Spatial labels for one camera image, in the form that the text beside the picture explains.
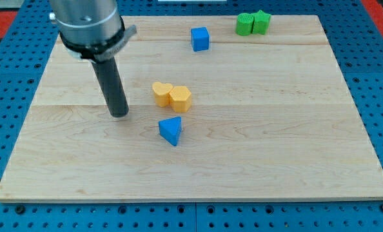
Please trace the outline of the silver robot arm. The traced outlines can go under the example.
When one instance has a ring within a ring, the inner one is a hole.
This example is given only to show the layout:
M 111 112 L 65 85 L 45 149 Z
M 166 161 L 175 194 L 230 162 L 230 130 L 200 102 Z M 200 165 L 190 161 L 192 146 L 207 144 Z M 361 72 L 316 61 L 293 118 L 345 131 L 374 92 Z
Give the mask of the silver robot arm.
M 135 25 L 124 25 L 116 0 L 51 0 L 50 6 L 50 20 L 78 59 L 93 63 L 113 59 L 137 33 Z

